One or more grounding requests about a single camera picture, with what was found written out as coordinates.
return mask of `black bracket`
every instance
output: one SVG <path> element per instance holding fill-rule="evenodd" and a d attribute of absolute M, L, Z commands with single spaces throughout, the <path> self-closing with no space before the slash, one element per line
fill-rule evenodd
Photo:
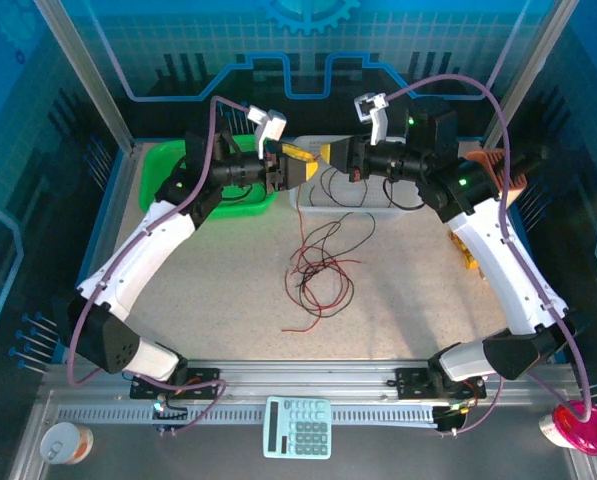
<path fill-rule="evenodd" d="M 193 381 L 193 383 L 208 382 L 210 380 L 216 380 L 220 378 L 220 369 L 218 368 L 193 368 L 187 369 L 187 379 L 185 383 Z M 188 390 L 186 392 L 180 392 L 176 395 L 176 400 L 214 400 L 218 395 L 219 386 L 209 386 L 205 388 L 199 388 L 197 390 Z M 129 391 L 129 398 L 133 400 L 156 400 L 158 395 L 173 394 L 173 390 L 165 390 L 162 388 L 154 387 L 151 383 L 147 383 L 145 380 L 134 377 L 131 382 L 131 390 Z"/>
<path fill-rule="evenodd" d="M 487 396 L 485 383 L 480 377 L 471 377 L 462 383 L 457 383 L 455 388 L 449 390 L 439 388 L 437 383 L 432 381 L 427 368 L 397 368 L 394 373 L 396 379 L 388 380 L 387 386 L 396 387 L 398 400 L 428 398 L 468 400 L 474 397 L 474 392 L 478 398 Z"/>

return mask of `green bin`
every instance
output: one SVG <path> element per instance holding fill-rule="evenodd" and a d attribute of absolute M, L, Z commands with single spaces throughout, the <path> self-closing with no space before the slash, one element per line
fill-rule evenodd
<path fill-rule="evenodd" d="M 234 135 L 234 140 L 243 152 L 253 152 L 256 149 L 256 140 L 253 135 Z M 149 209 L 154 201 L 154 195 L 162 185 L 162 182 L 169 176 L 171 169 L 176 162 L 185 154 L 185 141 L 172 140 L 161 143 L 152 148 L 145 157 L 142 169 L 142 180 L 140 182 L 139 203 L 143 212 Z M 239 197 L 247 189 L 239 187 L 226 187 L 223 190 L 223 197 Z M 273 192 L 267 195 L 262 184 L 257 183 L 249 195 L 237 202 L 223 200 L 220 202 L 209 218 L 233 218 L 260 215 L 264 213 L 269 205 L 273 203 L 278 194 Z"/>

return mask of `blue gear logo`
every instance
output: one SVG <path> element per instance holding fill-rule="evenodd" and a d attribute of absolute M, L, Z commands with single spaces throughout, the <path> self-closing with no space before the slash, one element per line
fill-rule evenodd
<path fill-rule="evenodd" d="M 35 8 L 32 0 L 0 0 L 0 31 L 18 49 L 36 33 Z"/>
<path fill-rule="evenodd" d="M 291 33 L 302 30 L 325 33 L 325 27 L 336 28 L 341 19 L 349 20 L 349 12 L 360 6 L 359 0 L 259 0 L 267 18 Z"/>

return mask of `black wire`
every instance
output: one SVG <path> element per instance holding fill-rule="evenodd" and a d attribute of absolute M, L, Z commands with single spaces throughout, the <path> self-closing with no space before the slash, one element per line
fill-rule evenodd
<path fill-rule="evenodd" d="M 238 195 L 237 197 L 227 197 L 227 198 L 222 197 L 222 199 L 227 202 L 239 202 L 239 201 L 247 198 L 249 196 L 249 194 L 253 191 L 253 189 L 254 189 L 254 186 L 249 185 L 249 188 L 247 189 L 247 191 L 245 193 L 243 193 L 242 195 Z"/>
<path fill-rule="evenodd" d="M 325 176 L 325 174 L 329 171 L 333 170 L 334 172 L 332 173 L 332 175 L 329 177 L 329 180 L 327 181 L 327 187 L 325 187 L 325 183 L 323 181 L 323 177 Z M 369 192 L 369 186 L 367 185 L 367 180 L 363 180 L 364 186 L 365 186 L 365 191 L 363 193 L 362 199 L 360 200 L 360 203 L 358 205 L 345 205 L 344 203 L 338 201 L 332 191 L 331 191 L 331 184 L 333 181 L 333 178 L 336 176 L 336 174 L 339 171 L 336 170 L 334 167 L 329 167 L 327 170 L 325 170 L 321 175 L 320 175 L 320 187 L 322 188 L 322 191 L 324 192 L 324 194 L 331 199 L 331 201 L 333 201 L 336 205 L 339 205 L 341 207 L 346 207 L 346 208 L 360 208 L 364 205 L 365 200 L 367 199 L 367 194 Z M 313 192 L 314 189 L 316 187 L 313 186 L 311 187 L 311 190 L 309 191 L 309 203 L 311 204 L 311 206 L 314 206 L 314 202 L 313 202 Z M 296 285 L 298 287 L 298 302 L 300 303 L 300 305 L 303 307 L 303 309 L 309 313 L 309 315 L 312 315 L 314 317 L 320 317 L 320 318 L 331 318 L 335 315 L 338 315 L 340 312 L 342 312 L 344 309 L 346 309 L 352 302 L 352 300 L 354 299 L 355 293 L 356 293 L 356 286 L 353 282 L 353 280 L 349 277 L 349 275 L 347 275 L 347 273 L 342 270 L 339 269 L 339 267 L 336 267 L 334 265 L 327 265 L 326 262 L 329 262 L 337 257 L 340 257 L 342 255 L 345 255 L 347 253 L 351 253 L 354 250 L 356 250 L 358 247 L 360 247 L 362 244 L 364 244 L 366 241 L 368 241 L 373 234 L 376 231 L 376 219 L 374 218 L 373 215 L 371 215 L 370 213 L 366 213 L 366 215 L 368 215 L 371 220 L 372 220 L 372 228 L 371 228 L 371 232 L 369 233 L 369 235 L 367 235 L 365 238 L 363 238 L 360 242 L 358 242 L 356 245 L 354 245 L 351 248 L 348 248 L 347 250 L 344 250 L 342 252 L 336 253 L 335 255 L 329 255 L 329 254 L 325 254 L 325 243 L 327 242 L 328 239 L 330 239 L 331 237 L 333 237 L 342 227 L 342 221 L 349 217 L 350 215 L 354 214 L 355 212 L 347 212 L 345 213 L 343 216 L 341 216 L 338 220 L 333 220 L 331 222 L 325 223 L 324 225 L 321 225 L 320 227 L 312 230 L 309 234 L 307 234 L 307 236 L 305 237 L 305 249 L 307 251 L 309 251 L 310 249 L 312 249 L 313 247 L 317 246 L 319 243 L 322 243 L 322 245 L 320 246 L 321 249 L 321 263 L 315 263 L 315 265 L 309 265 L 307 269 L 305 269 L 302 272 L 302 280 L 298 283 L 298 285 Z M 322 236 L 321 238 L 318 238 L 317 240 L 315 240 L 313 243 L 307 245 L 307 241 L 312 238 L 317 232 L 320 232 L 324 229 L 327 229 L 327 232 L 324 234 L 324 236 Z M 319 273 L 330 269 L 330 270 L 334 270 L 336 272 L 336 274 L 340 275 L 340 281 L 341 281 L 341 291 L 346 292 L 346 295 L 349 295 L 349 297 L 347 298 L 347 300 L 339 305 L 336 310 L 334 310 L 331 313 L 328 314 L 323 314 L 322 312 L 316 312 L 314 311 L 314 307 L 312 305 L 307 305 L 305 303 L 305 292 L 306 292 L 306 288 L 307 288 L 307 283 L 312 280 L 316 275 L 318 275 Z"/>
<path fill-rule="evenodd" d="M 331 176 L 329 177 L 329 181 L 327 182 L 327 188 L 325 188 L 325 184 L 323 183 L 323 178 L 325 177 L 325 174 L 327 172 L 330 172 L 333 170 L 333 173 L 331 174 Z M 360 208 L 364 205 L 365 200 L 367 199 L 367 193 L 369 192 L 369 186 L 367 185 L 367 180 L 363 180 L 363 183 L 365 185 L 365 192 L 362 195 L 362 200 L 360 200 L 360 204 L 359 205 L 345 205 L 344 203 L 339 202 L 338 200 L 336 200 L 333 196 L 333 193 L 331 192 L 331 182 L 333 181 L 334 177 L 336 176 L 337 173 L 340 173 L 339 170 L 337 170 L 335 167 L 329 167 L 327 170 L 325 170 L 324 172 L 322 172 L 322 175 L 320 175 L 319 178 L 319 182 L 320 182 L 320 187 L 322 188 L 322 191 L 324 192 L 325 195 L 327 195 L 327 197 L 329 197 L 329 199 L 334 202 L 336 205 L 340 206 L 340 207 L 346 207 L 346 208 Z M 309 201 L 311 202 L 311 205 L 313 206 L 314 202 L 311 198 L 311 195 L 314 191 L 315 187 L 311 187 L 311 190 L 309 191 Z"/>
<path fill-rule="evenodd" d="M 172 397 L 172 394 L 169 394 L 165 397 L 165 406 L 169 409 L 169 410 L 175 410 L 176 412 L 185 412 L 187 413 L 187 409 L 184 407 L 174 407 L 173 405 L 171 405 L 169 403 L 170 398 Z"/>
<path fill-rule="evenodd" d="M 385 178 L 385 181 L 382 182 L 382 191 L 385 192 L 385 197 L 387 197 L 387 200 L 389 200 L 389 206 L 391 207 L 391 205 L 394 205 L 396 208 L 399 208 L 400 210 L 404 210 L 406 212 L 414 212 L 416 210 L 420 210 L 422 207 L 425 206 L 425 202 L 422 202 L 420 205 L 416 205 L 414 207 L 405 207 L 403 205 L 400 205 L 396 202 L 394 202 L 393 200 L 393 188 L 394 188 L 394 184 L 393 182 L 391 183 L 391 195 L 389 195 L 389 192 L 387 192 L 387 182 L 389 182 L 388 178 Z"/>
<path fill-rule="evenodd" d="M 365 238 L 363 238 L 360 242 L 358 242 L 351 248 L 348 248 L 347 250 L 336 253 L 335 255 L 326 255 L 324 252 L 325 243 L 327 242 L 327 240 L 330 239 L 331 237 L 333 237 L 336 234 L 336 232 L 338 232 L 338 230 L 340 230 L 340 228 L 342 226 L 342 221 L 345 218 L 347 218 L 348 216 L 352 215 L 353 213 L 354 212 L 348 212 L 348 213 L 344 214 L 342 217 L 340 217 L 340 219 L 338 219 L 338 220 L 334 220 L 334 221 L 328 222 L 324 225 L 321 225 L 320 227 L 311 231 L 305 237 L 305 244 L 306 244 L 307 240 L 309 238 L 311 238 L 316 232 L 329 227 L 329 230 L 325 233 L 324 236 L 315 240 L 313 243 L 309 244 L 306 247 L 306 250 L 308 251 L 309 249 L 315 247 L 319 243 L 322 243 L 322 245 L 320 246 L 320 248 L 321 248 L 321 263 L 316 264 L 316 265 L 311 265 L 311 266 L 309 266 L 309 268 L 305 269 L 302 272 L 302 280 L 300 281 L 300 283 L 298 283 L 298 285 L 296 285 L 298 287 L 298 302 L 301 304 L 301 306 L 307 313 L 309 313 L 310 315 L 312 315 L 314 317 L 331 318 L 335 315 L 338 315 L 340 312 L 345 310 L 354 299 L 354 296 L 356 293 L 356 286 L 355 286 L 353 280 L 349 277 L 349 275 L 347 275 L 346 272 L 344 272 L 343 270 L 341 270 L 333 265 L 326 264 L 326 262 L 329 262 L 330 260 L 333 260 L 334 258 L 340 257 L 347 253 L 353 252 L 358 247 L 360 247 L 362 244 L 364 244 L 367 240 L 369 240 L 376 231 L 376 219 L 374 218 L 374 216 L 371 215 L 370 213 L 366 213 L 366 215 L 368 215 L 371 218 L 373 224 L 372 224 L 371 232 Z M 321 273 L 327 269 L 334 270 L 336 272 L 336 274 L 340 275 L 340 280 L 342 283 L 341 291 L 345 291 L 346 294 L 349 295 L 349 297 L 343 304 L 339 305 L 336 308 L 336 310 L 334 310 L 333 312 L 328 313 L 328 314 L 323 314 L 322 312 L 313 311 L 314 307 L 305 303 L 306 300 L 305 300 L 304 296 L 305 296 L 307 283 L 310 280 L 312 280 L 316 275 L 318 275 L 319 273 Z"/>

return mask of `speckled table surface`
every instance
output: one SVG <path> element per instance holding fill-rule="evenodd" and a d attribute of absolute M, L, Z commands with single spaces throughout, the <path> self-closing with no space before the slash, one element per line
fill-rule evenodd
<path fill-rule="evenodd" d="M 153 145 L 145 145 L 146 151 Z M 143 217 L 138 206 L 142 158 L 117 245 Z M 311 230 L 339 215 L 306 215 Z M 345 268 L 353 302 L 309 333 L 282 333 L 313 321 L 284 291 L 299 247 L 298 216 L 281 192 L 261 216 L 208 221 L 167 259 L 136 301 L 128 325 L 188 358 L 221 360 L 428 358 L 455 342 L 504 328 L 498 300 L 448 238 L 429 208 L 377 217 L 373 237 Z M 352 215 L 328 248 L 364 238 L 371 220 Z M 334 278 L 318 280 L 325 294 Z"/>

